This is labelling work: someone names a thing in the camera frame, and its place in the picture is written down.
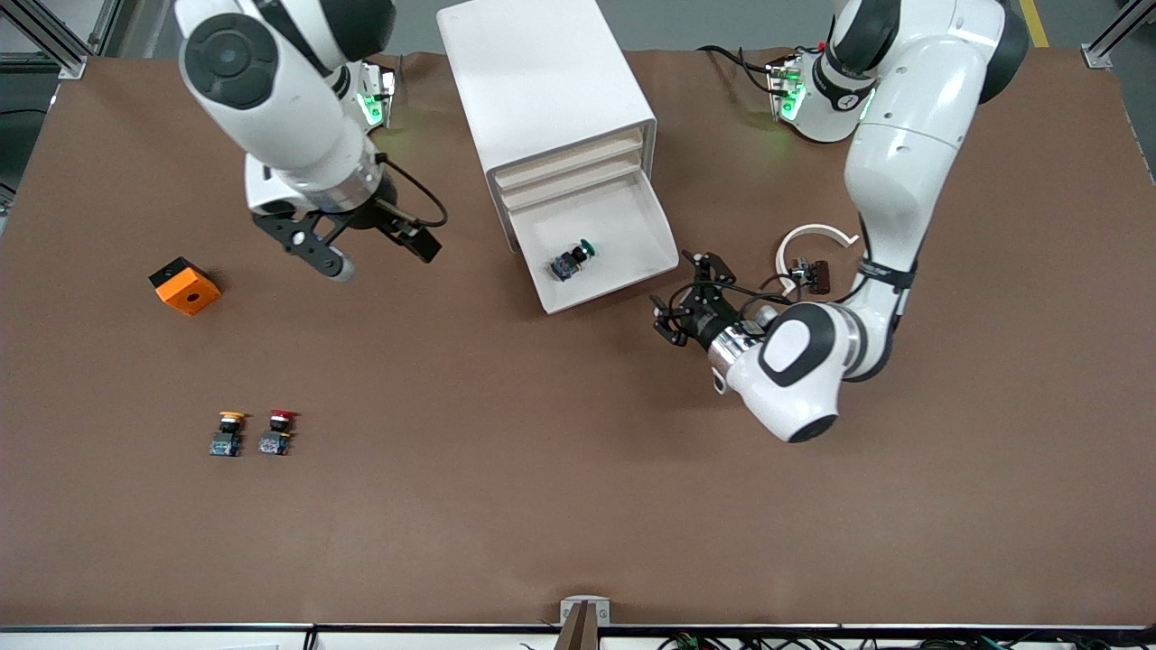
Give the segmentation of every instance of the brown tabletop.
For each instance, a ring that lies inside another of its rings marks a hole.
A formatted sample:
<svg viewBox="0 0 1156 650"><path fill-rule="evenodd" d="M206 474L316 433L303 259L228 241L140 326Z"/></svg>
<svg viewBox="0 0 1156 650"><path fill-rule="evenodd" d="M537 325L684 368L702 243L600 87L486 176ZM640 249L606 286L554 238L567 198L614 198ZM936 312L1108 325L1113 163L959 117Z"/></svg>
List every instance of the brown tabletop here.
<svg viewBox="0 0 1156 650"><path fill-rule="evenodd" d="M845 143L717 57L629 60L681 246L755 285L793 227L857 231ZM344 235L334 285L252 226L172 61L61 86L0 238L0 621L514 622L594 592L621 622L1151 622L1156 191L1111 74L1032 51L980 109L890 365L799 445L651 330L687 265L542 313L444 58L406 58L395 125L445 249ZM793 251L836 294L859 252ZM224 288L194 318L147 281L177 256ZM301 413L288 457L257 453L271 408ZM207 452L222 409L253 414L239 458Z"/></svg>

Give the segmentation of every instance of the yellow stripe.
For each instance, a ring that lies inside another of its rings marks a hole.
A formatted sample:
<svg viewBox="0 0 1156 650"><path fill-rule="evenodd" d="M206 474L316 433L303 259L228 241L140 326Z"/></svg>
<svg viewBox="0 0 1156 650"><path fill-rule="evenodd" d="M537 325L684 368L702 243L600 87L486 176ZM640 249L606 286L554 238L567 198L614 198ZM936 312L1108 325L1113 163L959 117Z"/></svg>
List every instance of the yellow stripe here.
<svg viewBox="0 0 1156 650"><path fill-rule="evenodd" d="M1036 0L1020 0L1020 8L1023 9L1023 20L1028 23L1031 44L1036 47L1047 47L1047 35L1044 34L1044 23L1039 20Z"/></svg>

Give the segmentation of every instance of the orange box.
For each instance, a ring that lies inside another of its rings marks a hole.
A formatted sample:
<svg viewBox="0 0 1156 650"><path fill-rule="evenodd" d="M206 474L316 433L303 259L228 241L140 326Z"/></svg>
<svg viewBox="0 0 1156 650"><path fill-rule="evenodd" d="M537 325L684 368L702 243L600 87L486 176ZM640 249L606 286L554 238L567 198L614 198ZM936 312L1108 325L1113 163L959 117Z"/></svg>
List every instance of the orange box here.
<svg viewBox="0 0 1156 650"><path fill-rule="evenodd" d="M187 316L193 316L221 297L221 289L183 257L172 260L148 279L164 304Z"/></svg>

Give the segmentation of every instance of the robotic arm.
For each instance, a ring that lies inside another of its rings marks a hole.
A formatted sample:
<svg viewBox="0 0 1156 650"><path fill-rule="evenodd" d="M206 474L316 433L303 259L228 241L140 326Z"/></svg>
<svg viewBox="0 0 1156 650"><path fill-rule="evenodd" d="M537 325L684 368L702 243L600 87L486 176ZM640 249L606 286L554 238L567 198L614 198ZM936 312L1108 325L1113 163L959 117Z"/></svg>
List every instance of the robotic arm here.
<svg viewBox="0 0 1156 650"><path fill-rule="evenodd" d="M385 47L392 0L178 0L176 13L185 86L245 149L258 227L336 281L354 272L333 246L346 229L377 229L433 259L442 246L427 228L444 219L429 223L397 208L390 162L338 98L349 91L346 61ZM324 235L321 217L333 222Z"/></svg>
<svg viewBox="0 0 1156 650"><path fill-rule="evenodd" d="M840 302L794 304L756 325L721 297L717 285L733 285L733 274L704 285L712 275L704 267L720 260L690 256L697 282L677 308L655 301L655 328L675 345L696 339L716 389L742 396L779 438L828 430L840 382L869 379L887 363L976 109L1010 82L1027 46L1022 20L996 0L845 2L824 52L771 74L781 90L776 111L802 135L833 141L854 132L844 180L868 246L854 288Z"/></svg>

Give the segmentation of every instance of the white box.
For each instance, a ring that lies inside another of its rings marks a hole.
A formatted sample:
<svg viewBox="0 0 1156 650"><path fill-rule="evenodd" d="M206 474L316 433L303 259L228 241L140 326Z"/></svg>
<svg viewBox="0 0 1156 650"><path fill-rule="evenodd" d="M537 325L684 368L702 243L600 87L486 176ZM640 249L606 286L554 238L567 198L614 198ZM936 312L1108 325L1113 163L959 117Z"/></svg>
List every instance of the white box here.
<svg viewBox="0 0 1156 650"><path fill-rule="evenodd" d="M679 265L650 184L654 113L594 0L470 0L438 29L502 228L547 313ZM598 254L560 281L580 239Z"/></svg>

